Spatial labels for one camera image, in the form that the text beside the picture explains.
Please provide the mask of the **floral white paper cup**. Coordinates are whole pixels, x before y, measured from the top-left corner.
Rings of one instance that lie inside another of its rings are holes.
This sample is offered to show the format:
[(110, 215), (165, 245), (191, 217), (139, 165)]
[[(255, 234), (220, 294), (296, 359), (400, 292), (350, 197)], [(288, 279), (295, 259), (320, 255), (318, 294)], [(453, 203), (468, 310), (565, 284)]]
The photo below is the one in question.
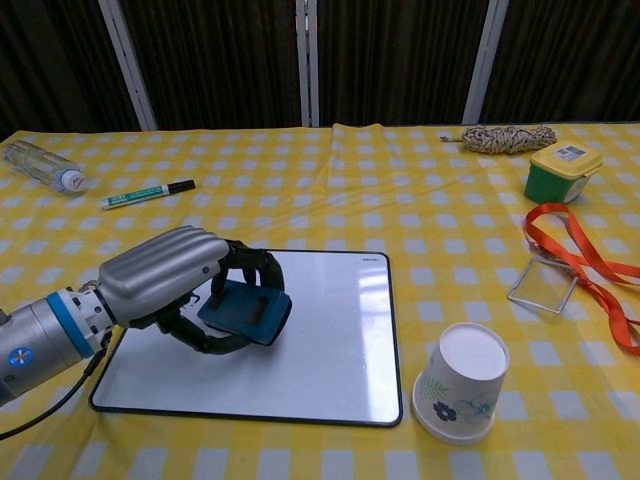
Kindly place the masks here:
[(449, 326), (414, 382), (414, 417), (443, 442), (483, 440), (493, 426), (509, 362), (508, 348), (493, 330), (470, 322)]

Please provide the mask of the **clear badge holder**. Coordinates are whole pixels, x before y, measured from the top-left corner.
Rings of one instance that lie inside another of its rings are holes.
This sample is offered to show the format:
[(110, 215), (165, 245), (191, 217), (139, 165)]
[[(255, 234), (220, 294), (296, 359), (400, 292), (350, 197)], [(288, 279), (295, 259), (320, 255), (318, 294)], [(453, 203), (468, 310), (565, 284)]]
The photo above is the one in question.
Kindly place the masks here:
[(578, 277), (566, 263), (533, 256), (507, 293), (507, 299), (529, 309), (561, 314)]

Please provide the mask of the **grey partition frame post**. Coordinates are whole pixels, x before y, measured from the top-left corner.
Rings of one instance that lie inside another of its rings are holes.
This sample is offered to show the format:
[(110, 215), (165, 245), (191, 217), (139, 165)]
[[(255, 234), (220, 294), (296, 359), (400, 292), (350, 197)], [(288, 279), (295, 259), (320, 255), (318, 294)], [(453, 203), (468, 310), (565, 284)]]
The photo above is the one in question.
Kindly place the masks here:
[(157, 122), (119, 0), (98, 0), (138, 124), (154, 131)]
[(510, 0), (489, 0), (461, 123), (479, 123)]
[(318, 3), (295, 0), (301, 122), (314, 128), (320, 126)]

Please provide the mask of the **clear plastic water bottle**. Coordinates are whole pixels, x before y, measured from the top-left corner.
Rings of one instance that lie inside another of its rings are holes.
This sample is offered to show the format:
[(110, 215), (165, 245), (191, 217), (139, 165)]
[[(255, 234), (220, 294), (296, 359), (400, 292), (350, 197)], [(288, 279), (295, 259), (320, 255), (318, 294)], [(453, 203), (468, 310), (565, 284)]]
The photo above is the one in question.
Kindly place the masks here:
[(79, 195), (87, 188), (86, 175), (78, 164), (32, 143), (16, 140), (4, 148), (2, 158), (15, 170), (59, 193)]

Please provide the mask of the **black curtain panel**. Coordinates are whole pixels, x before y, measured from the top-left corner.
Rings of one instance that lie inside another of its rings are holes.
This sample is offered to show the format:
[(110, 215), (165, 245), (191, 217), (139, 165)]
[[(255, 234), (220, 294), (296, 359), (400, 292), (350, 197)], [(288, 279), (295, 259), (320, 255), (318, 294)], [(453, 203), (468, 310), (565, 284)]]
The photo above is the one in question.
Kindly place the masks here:
[(640, 121), (640, 0), (510, 0), (480, 120)]
[(295, 0), (119, 0), (161, 130), (302, 123)]
[(139, 128), (98, 0), (0, 0), (0, 140)]
[(489, 0), (319, 0), (319, 120), (458, 124)]

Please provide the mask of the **blue whiteboard eraser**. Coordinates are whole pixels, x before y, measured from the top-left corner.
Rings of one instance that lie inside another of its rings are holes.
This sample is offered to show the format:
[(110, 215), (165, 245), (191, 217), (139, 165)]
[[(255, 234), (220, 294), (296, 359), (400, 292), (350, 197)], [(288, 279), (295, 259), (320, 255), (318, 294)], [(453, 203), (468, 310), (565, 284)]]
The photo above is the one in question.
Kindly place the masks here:
[(291, 309), (291, 298), (281, 290), (227, 280), (222, 293), (211, 295), (198, 317), (208, 327), (270, 346), (283, 330)]

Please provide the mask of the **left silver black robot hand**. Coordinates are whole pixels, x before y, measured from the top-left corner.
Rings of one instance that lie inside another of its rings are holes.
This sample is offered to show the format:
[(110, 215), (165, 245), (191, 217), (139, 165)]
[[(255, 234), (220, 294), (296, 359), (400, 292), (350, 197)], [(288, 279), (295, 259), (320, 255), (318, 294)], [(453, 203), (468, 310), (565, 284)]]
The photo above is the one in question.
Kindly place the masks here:
[(227, 280), (285, 292), (282, 268), (269, 251), (194, 226), (174, 228), (104, 262), (96, 291), (122, 328), (157, 325), (199, 353), (225, 355), (257, 344), (198, 317)]

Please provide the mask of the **green marker pen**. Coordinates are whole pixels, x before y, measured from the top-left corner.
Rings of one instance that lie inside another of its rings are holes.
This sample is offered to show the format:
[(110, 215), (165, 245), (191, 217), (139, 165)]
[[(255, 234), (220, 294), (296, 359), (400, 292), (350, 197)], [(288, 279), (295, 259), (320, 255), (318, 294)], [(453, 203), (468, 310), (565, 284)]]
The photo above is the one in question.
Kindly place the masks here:
[(184, 180), (180, 182), (169, 183), (148, 187), (142, 190), (114, 195), (102, 200), (101, 207), (103, 210), (111, 210), (127, 205), (142, 203), (156, 198), (171, 196), (196, 188), (194, 180)]

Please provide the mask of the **small white whiteboard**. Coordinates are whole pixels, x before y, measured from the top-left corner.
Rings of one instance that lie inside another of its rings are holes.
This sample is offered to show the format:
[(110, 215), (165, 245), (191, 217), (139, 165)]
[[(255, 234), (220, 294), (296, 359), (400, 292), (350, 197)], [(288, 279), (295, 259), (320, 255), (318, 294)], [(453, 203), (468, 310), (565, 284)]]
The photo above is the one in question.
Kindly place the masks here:
[(280, 250), (293, 308), (271, 346), (204, 355), (125, 331), (89, 397), (101, 412), (392, 427), (403, 414), (390, 261)]

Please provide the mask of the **yellow white checkered tablecloth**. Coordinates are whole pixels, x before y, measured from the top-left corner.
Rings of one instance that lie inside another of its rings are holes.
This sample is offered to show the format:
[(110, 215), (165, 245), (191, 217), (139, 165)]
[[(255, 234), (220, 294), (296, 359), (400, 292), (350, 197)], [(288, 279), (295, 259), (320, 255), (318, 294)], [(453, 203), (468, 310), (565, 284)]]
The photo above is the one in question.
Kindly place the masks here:
[[(104, 260), (181, 224), (256, 247), (373, 250), (391, 259), (402, 386), (441, 331), (478, 321), (511, 366), (491, 434), (444, 444), (405, 416), (392, 429), (114, 415), (81, 390), (0, 442), (0, 480), (640, 480), (640, 358), (575, 291), (560, 315), (506, 294), (526, 264), (524, 156), (482, 156), (457, 128), (36, 133), (82, 165), (59, 196), (0, 161), (0, 306), (95, 277)], [(104, 198), (196, 188), (103, 210)]]

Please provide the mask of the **green box with yellow lid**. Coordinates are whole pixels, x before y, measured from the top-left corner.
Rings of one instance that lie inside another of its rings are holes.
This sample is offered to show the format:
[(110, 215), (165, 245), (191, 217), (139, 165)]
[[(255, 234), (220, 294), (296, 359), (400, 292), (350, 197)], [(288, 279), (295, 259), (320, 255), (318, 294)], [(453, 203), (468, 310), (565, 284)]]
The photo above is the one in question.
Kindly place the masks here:
[(601, 154), (574, 141), (561, 141), (530, 158), (524, 196), (538, 204), (570, 203), (602, 165)]

